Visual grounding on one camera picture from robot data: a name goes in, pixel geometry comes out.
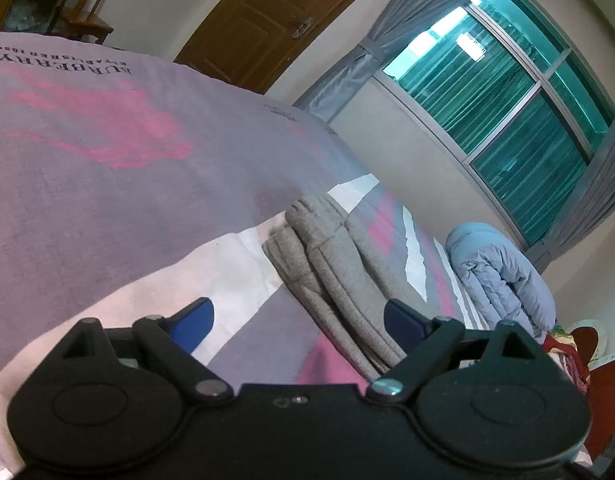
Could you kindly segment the grey pants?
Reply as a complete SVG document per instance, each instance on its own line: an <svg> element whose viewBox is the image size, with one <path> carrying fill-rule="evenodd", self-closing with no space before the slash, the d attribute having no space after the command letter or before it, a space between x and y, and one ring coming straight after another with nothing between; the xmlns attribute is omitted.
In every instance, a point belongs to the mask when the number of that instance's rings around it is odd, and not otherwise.
<svg viewBox="0 0 615 480"><path fill-rule="evenodd" d="M385 305L398 299L434 318L439 310L388 263L361 220L328 194L305 195L284 213L264 254L294 297L364 378L385 374L405 356L385 328Z"/></svg>

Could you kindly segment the folded light blue duvet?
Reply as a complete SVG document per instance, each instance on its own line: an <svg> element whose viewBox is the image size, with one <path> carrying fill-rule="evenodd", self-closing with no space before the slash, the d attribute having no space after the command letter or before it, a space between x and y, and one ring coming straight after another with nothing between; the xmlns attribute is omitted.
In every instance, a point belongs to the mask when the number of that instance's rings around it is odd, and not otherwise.
<svg viewBox="0 0 615 480"><path fill-rule="evenodd" d="M483 222L456 226L446 237L449 262L490 328L518 323L539 344L556 325L554 296L530 260Z"/></svg>

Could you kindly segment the red patterned folded blanket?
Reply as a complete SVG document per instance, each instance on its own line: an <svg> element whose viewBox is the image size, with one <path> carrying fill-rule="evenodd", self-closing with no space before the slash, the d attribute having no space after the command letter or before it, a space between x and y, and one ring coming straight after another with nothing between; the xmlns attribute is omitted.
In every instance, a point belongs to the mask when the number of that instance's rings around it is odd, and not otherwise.
<svg viewBox="0 0 615 480"><path fill-rule="evenodd" d="M574 337L556 325L547 333L542 348L577 390L586 396L591 385L591 373L580 356Z"/></svg>

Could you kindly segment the striped pink grey bed sheet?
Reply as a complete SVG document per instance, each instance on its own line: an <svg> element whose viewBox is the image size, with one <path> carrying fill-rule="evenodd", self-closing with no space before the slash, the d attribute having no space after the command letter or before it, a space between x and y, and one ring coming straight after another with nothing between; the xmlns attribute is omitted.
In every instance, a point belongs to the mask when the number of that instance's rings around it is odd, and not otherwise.
<svg viewBox="0 0 615 480"><path fill-rule="evenodd" d="M363 380L263 252L327 193L429 315L484 327L440 242L324 122L154 56L0 32L0 461L22 382L81 318L126 327L201 297L192 355L231 385Z"/></svg>

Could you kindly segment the red wooden headboard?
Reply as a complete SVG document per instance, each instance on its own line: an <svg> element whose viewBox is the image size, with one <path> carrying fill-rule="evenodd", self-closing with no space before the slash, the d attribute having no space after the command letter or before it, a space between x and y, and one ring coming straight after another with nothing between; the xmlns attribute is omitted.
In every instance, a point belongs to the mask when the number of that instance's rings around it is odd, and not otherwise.
<svg viewBox="0 0 615 480"><path fill-rule="evenodd" d="M568 332L591 378L586 396L593 423L585 446L592 460L597 460L615 436L615 351L607 351L607 330L597 320L574 323Z"/></svg>

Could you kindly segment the right grey curtain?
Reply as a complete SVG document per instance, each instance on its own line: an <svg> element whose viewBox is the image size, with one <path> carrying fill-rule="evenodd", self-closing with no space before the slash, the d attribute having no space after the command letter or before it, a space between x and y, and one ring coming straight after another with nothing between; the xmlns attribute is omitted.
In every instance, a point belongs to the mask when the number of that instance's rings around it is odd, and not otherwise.
<svg viewBox="0 0 615 480"><path fill-rule="evenodd" d="M525 252L543 273L615 211L615 117L547 233Z"/></svg>

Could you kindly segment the grey curtain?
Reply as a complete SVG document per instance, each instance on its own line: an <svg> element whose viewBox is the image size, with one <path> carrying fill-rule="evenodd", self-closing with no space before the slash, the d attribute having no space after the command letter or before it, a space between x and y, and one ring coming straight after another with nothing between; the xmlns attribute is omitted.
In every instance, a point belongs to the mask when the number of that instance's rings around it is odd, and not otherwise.
<svg viewBox="0 0 615 480"><path fill-rule="evenodd" d="M547 233L525 252L543 273L615 211L615 117Z"/></svg>
<svg viewBox="0 0 615 480"><path fill-rule="evenodd" d="M411 40L468 0L390 0L367 35L294 103L331 122L377 70L387 66Z"/></svg>

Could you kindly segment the window with green glass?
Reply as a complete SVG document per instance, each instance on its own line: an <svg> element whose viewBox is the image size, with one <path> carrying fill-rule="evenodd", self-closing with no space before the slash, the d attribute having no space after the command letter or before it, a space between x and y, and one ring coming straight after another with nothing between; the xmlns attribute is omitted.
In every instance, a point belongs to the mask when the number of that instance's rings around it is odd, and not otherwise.
<svg viewBox="0 0 615 480"><path fill-rule="evenodd" d="M531 0L470 0L382 73L528 246L547 233L615 116Z"/></svg>

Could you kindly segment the wooden chair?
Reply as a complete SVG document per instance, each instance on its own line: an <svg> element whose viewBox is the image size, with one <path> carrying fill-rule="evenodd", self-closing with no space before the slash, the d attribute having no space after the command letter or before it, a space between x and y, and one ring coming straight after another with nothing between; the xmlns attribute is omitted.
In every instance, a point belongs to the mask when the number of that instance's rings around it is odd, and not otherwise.
<svg viewBox="0 0 615 480"><path fill-rule="evenodd" d="M103 0L75 0L72 6L61 3L52 18L47 34L69 40L94 40L104 44L114 27L100 18L98 11Z"/></svg>

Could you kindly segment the brown wooden door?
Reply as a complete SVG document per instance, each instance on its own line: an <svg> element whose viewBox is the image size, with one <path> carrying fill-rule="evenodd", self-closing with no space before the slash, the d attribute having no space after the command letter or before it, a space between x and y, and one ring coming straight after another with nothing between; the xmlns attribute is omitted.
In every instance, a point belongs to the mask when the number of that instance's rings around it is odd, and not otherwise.
<svg viewBox="0 0 615 480"><path fill-rule="evenodd" d="M175 61L256 93L355 0L220 0Z"/></svg>

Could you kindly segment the left grey curtain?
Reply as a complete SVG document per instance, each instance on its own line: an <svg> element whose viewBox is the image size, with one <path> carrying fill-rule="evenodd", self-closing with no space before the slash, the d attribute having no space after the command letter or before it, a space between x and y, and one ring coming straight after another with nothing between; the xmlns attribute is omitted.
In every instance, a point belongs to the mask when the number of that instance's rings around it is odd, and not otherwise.
<svg viewBox="0 0 615 480"><path fill-rule="evenodd" d="M411 40L468 0L390 0L367 35L294 103L331 122L377 70L387 66Z"/></svg>

